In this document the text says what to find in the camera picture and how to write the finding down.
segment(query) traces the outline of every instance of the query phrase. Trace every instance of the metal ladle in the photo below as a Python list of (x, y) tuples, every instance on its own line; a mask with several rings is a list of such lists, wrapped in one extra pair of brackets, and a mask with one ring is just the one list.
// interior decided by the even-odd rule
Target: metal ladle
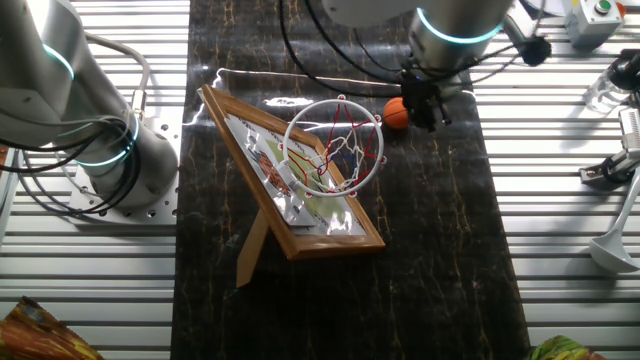
[(636, 197), (640, 193), (640, 170), (633, 175), (631, 186), (618, 219), (608, 233), (591, 239), (591, 257), (603, 268), (615, 273), (629, 273), (640, 270), (640, 266), (629, 256), (622, 244), (622, 230), (629, 217)]

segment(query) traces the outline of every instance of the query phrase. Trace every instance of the orange ball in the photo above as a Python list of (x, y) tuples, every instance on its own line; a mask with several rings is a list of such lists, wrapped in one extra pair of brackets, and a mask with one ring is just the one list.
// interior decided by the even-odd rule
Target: orange ball
[(384, 123), (396, 130), (403, 130), (409, 127), (409, 113), (402, 105), (402, 98), (393, 98), (384, 106), (382, 112)]

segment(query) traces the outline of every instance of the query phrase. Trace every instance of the dark marble surface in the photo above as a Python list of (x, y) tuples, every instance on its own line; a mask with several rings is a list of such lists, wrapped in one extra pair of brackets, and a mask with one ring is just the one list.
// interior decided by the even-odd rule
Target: dark marble surface
[[(294, 46), (318, 75), (364, 79), (286, 3)], [(297, 74), (272, 0), (193, 0), (183, 129), (172, 358), (520, 359), (529, 343), (473, 96), (448, 104), (453, 125), (385, 132), (388, 164), (359, 194), (387, 244), (378, 255), (290, 263), (269, 239), (254, 280), (236, 259), (258, 208), (195, 91), (216, 87), (284, 119), (274, 97), (334, 98)], [(323, 19), (324, 13), (319, 9)], [(361, 32), (388, 64), (408, 52), (400, 18)], [(347, 29), (330, 35), (370, 65)], [(350, 89), (370, 85), (334, 82)], [(355, 99), (381, 112), (386, 100)]]

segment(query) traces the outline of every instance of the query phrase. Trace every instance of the metal grating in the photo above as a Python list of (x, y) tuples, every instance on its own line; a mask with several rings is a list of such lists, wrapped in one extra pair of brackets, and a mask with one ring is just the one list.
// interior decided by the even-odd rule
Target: metal grating
[[(121, 41), (147, 57), (153, 70), (150, 123), (168, 124), (171, 137), (181, 134), (189, 1), (73, 3), (88, 32)], [(140, 66), (117, 52), (90, 47), (111, 81), (130, 99)], [(179, 144), (180, 137), (173, 141)], [(34, 154), (33, 162), (43, 165), (55, 159)], [(61, 171), (46, 173), (42, 183), (69, 201), (72, 188)], [(78, 228), (45, 212), (18, 184), (0, 244), (0, 318), (27, 295), (106, 359), (169, 359), (175, 226)]]
[[(186, 84), (189, 1), (76, 1), (88, 31), (149, 58), (148, 114), (179, 124)], [(520, 61), (475, 86), (498, 201), (533, 344), (562, 333), (610, 360), (640, 358), (640, 276), (603, 274), (585, 251), (606, 231), (625, 190), (596, 192), (577, 169), (620, 150), (615, 112), (579, 115), (581, 95), (623, 48), (634, 47), (640, 15), (590, 57), (574, 55), (560, 19), (543, 22), (554, 57), (536, 69)], [(489, 50), (505, 46), (499, 35)], [(139, 75), (132, 60), (92, 46), (125, 96)], [(474, 70), (480, 77), (515, 52)], [(53, 162), (35, 159), (36, 164)], [(68, 200), (61, 173), (44, 179)], [(0, 248), (0, 316), (23, 294), (67, 321), (108, 359), (168, 359), (175, 235), (172, 229), (78, 229), (46, 214), (18, 188)], [(640, 257), (640, 208), (626, 245)]]
[[(640, 275), (611, 276), (592, 262), (589, 240), (605, 233), (626, 187), (595, 191), (578, 168), (617, 153), (617, 111), (583, 112), (582, 94), (624, 48), (638, 48), (640, 15), (593, 54), (578, 56), (562, 19), (543, 22), (553, 58), (531, 69), (517, 61), (474, 85), (487, 152), (532, 344), (565, 334), (608, 359), (640, 358)], [(509, 44), (499, 35), (488, 51)], [(476, 68), (486, 75), (515, 52)], [(640, 260), (640, 206), (625, 228), (625, 245)]]

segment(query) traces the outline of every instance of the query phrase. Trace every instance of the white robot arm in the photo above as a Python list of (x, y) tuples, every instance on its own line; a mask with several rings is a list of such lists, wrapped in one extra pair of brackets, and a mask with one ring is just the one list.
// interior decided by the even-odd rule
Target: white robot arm
[[(139, 158), (134, 185), (118, 205), (143, 206), (164, 194), (177, 156), (100, 69), (69, 0), (2, 0), (0, 39), (0, 144), (30, 150), (53, 143), (77, 152), (101, 194), (122, 191), (127, 169)], [(136, 94), (142, 108), (144, 92)], [(117, 119), (120, 129), (95, 121), (101, 118)]]
[(503, 22), (514, 42), (524, 40), (533, 29), (518, 0), (322, 0), (322, 4), (333, 21), (355, 28), (416, 10), (409, 43), (425, 68), (455, 69), (480, 56)]

